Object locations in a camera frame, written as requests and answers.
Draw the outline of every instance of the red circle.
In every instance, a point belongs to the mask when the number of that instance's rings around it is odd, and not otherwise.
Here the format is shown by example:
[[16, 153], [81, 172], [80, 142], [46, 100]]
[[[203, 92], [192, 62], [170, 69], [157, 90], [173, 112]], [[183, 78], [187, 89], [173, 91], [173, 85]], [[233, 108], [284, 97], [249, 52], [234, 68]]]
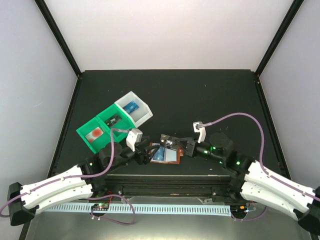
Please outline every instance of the red circle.
[[93, 137], [97, 138], [97, 137], [99, 137], [100, 135], [102, 135], [103, 132], [102, 132], [102, 130], [101, 130], [100, 128], [96, 128], [95, 130], [92, 131], [91, 134], [92, 134]]

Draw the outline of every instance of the black frame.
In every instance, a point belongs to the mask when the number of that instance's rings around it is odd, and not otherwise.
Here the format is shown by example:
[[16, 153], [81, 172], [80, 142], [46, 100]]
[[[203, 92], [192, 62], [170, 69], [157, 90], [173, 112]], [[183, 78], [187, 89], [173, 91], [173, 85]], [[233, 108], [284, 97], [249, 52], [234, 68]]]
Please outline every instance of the black frame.
[[[66, 136], [66, 133], [67, 133], [67, 129], [68, 129], [68, 126], [69, 126], [69, 123], [70, 123], [71, 115], [73, 113], [73, 108], [75, 106], [75, 103], [76, 103], [76, 100], [77, 100], [77, 95], [78, 95], [78, 92], [79, 92], [79, 89], [80, 89], [80, 85], [81, 85], [81, 82], [82, 82], [82, 78], [81, 78], [82, 72], [79, 69], [77, 62], [74, 59], [74, 57], [73, 57], [73, 55], [72, 55], [72, 53], [71, 53], [71, 51], [70, 51], [65, 39], [63, 37], [63, 35], [60, 32], [60, 30], [59, 30], [59, 28], [58, 28], [53, 16], [51, 15], [50, 10], [49, 10], [48, 6], [46, 5], [45, 1], [44, 0], [34, 0], [34, 1], [37, 4], [38, 8], [40, 9], [44, 19], [47, 22], [47, 24], [49, 25], [53, 35], [55, 36], [57, 42], [60, 45], [64, 55], [66, 56], [67, 60], [69, 61], [69, 63], [71, 65], [75, 75], [78, 77], [77, 83], [76, 83], [76, 86], [75, 86], [75, 89], [74, 89], [74, 92], [73, 92], [73, 95], [72, 95], [72, 98], [71, 98], [71, 102], [70, 102], [70, 105], [69, 105], [69, 108], [68, 108], [68, 111], [67, 111], [67, 114], [66, 114], [66, 117], [65, 117], [65, 121], [64, 121], [64, 124], [63, 124], [63, 127], [62, 127], [62, 131], [61, 131], [61, 134], [60, 134], [57, 146], [56, 146], [56, 150], [54, 152], [52, 163], [51, 163], [51, 166], [50, 166], [50, 169], [49, 169], [49, 173], [48, 173], [48, 176], [47, 176], [49, 178], [49, 177], [52, 176], [52, 173], [54, 172], [55, 166], [57, 165], [59, 157], [60, 157], [61, 149], [62, 149], [62, 146], [63, 146], [63, 143], [64, 143], [64, 139], [65, 139], [65, 136]], [[256, 69], [256, 71], [254, 73], [254, 76], [253, 76], [253, 80], [255, 82], [255, 86], [256, 86], [256, 90], [257, 90], [257, 93], [258, 93], [258, 96], [259, 96], [259, 99], [260, 99], [262, 110], [263, 110], [263, 113], [264, 113], [264, 116], [265, 116], [265, 119], [266, 119], [266, 122], [267, 122], [268, 130], [269, 130], [270, 135], [271, 135], [271, 140], [272, 140], [272, 143], [273, 143], [273, 147], [275, 149], [275, 153], [276, 153], [276, 156], [277, 156], [277, 159], [278, 159], [278, 162], [279, 162], [281, 173], [282, 173], [282, 175], [284, 177], [286, 177], [288, 179], [291, 179], [291, 176], [290, 176], [290, 173], [289, 173], [288, 166], [286, 164], [286, 160], [285, 160], [284, 154], [283, 154], [282, 149], [281, 149], [281, 145], [280, 145], [280, 142], [279, 142], [279, 139], [278, 139], [276, 128], [275, 128], [275, 125], [273, 123], [273, 120], [272, 120], [272, 117], [271, 117], [271, 113], [270, 113], [270, 110], [268, 108], [266, 97], [265, 97], [263, 88], [261, 86], [261, 81], [260, 81], [259, 77], [261, 76], [263, 70], [265, 69], [266, 65], [268, 64], [270, 58], [272, 57], [273, 53], [275, 52], [278, 44], [280, 43], [282, 37], [284, 36], [284, 34], [287, 31], [290, 23], [294, 19], [295, 15], [297, 14], [297, 12], [298, 12], [298, 10], [299, 10], [299, 8], [300, 8], [300, 6], [302, 5], [303, 2], [304, 2], [304, 0], [294, 0], [292, 2], [288, 12], [286, 13], [281, 25], [279, 26], [275, 36], [273, 37], [273, 39], [272, 39], [267, 51], [265, 52], [265, 54], [264, 54], [264, 56], [263, 56], [263, 58], [262, 58], [262, 60], [261, 60], [261, 62], [259, 64], [259, 66], [257, 67], [257, 69]], [[23, 226], [21, 234], [20, 234], [20, 237], [19, 237], [19, 240], [25, 240], [26, 239], [29, 226], [30, 226], [30, 223], [26, 223]], [[312, 240], [316, 240], [316, 239], [318, 239], [318, 236], [316, 236], [314, 234], [311, 234], [311, 239]]]

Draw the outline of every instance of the black tabletop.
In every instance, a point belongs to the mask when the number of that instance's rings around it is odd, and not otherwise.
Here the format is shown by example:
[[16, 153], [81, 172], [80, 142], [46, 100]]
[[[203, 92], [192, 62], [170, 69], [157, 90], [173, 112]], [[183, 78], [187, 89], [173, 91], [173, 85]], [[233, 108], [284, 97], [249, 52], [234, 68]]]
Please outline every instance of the black tabletop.
[[[66, 171], [93, 154], [76, 129], [130, 91], [148, 104], [153, 113], [153, 117], [139, 127], [153, 142], [159, 142], [161, 134], [193, 137], [193, 122], [212, 122], [235, 112], [253, 115], [264, 130], [264, 165], [280, 173], [254, 75], [250, 70], [85, 71], [56, 173]], [[207, 140], [212, 132], [220, 130], [233, 140], [237, 151], [256, 159], [259, 157], [260, 132], [251, 119], [235, 116], [207, 127]], [[177, 165], [138, 165], [131, 162], [112, 174], [208, 176], [225, 175], [226, 172], [218, 163], [184, 156]]]

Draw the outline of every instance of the white card with red circle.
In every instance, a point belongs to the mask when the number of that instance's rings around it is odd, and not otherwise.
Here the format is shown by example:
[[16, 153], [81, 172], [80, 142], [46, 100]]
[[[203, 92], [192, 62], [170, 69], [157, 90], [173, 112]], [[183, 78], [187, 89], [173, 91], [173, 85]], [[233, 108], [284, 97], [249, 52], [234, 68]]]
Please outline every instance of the white card with red circle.
[[85, 135], [85, 138], [88, 140], [89, 143], [92, 143], [94, 140], [96, 140], [102, 134], [104, 134], [104, 132], [101, 130], [101, 128], [96, 127], [91, 132], [89, 132], [87, 135]]

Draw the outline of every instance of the perforated rail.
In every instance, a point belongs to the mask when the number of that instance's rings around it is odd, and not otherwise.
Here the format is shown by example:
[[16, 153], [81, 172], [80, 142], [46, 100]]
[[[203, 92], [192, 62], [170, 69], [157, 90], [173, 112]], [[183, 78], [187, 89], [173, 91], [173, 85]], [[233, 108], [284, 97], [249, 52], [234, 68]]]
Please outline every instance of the perforated rail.
[[[46, 212], [90, 213], [94, 203], [70, 202], [53, 206]], [[166, 205], [132, 204], [136, 214], [174, 214], [174, 215], [217, 215], [231, 216], [230, 207], [224, 205]], [[108, 210], [95, 210], [94, 213], [131, 214], [128, 204], [111, 203]]]

